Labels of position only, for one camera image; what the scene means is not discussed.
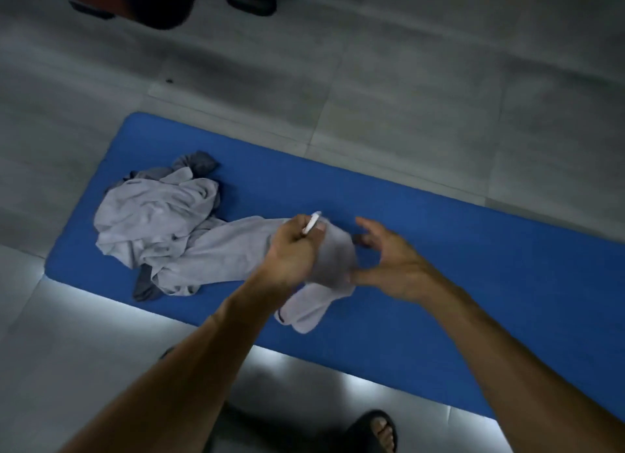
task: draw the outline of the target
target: black sandal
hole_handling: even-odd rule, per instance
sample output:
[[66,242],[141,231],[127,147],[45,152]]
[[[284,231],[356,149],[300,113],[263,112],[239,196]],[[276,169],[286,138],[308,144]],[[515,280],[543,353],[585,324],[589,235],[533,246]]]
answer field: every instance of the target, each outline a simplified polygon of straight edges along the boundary
[[382,410],[371,410],[356,420],[340,439],[340,446],[345,453],[386,453],[378,437],[371,430],[371,421],[383,418],[393,429],[393,452],[397,451],[397,430],[391,417]]

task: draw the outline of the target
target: right hand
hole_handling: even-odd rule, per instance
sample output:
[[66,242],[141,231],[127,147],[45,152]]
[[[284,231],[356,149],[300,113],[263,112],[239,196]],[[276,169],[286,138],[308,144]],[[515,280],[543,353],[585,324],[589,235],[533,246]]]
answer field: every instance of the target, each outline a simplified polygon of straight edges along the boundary
[[402,236],[371,219],[357,217],[355,221],[367,231],[355,236],[355,243],[380,251],[380,262],[373,268],[352,271],[349,278],[354,285],[378,287],[391,297],[420,304],[457,290]]

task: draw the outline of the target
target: concrete floor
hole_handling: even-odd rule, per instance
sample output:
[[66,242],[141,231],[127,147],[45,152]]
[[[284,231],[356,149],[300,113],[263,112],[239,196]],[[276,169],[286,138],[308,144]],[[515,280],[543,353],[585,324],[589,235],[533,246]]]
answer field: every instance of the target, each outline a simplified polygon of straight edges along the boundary
[[[625,0],[197,0],[166,32],[0,0],[0,450],[57,449],[192,330],[42,278],[126,115],[624,241],[624,31]],[[381,407],[400,451],[509,451],[493,420],[262,348],[231,401],[309,432]]]

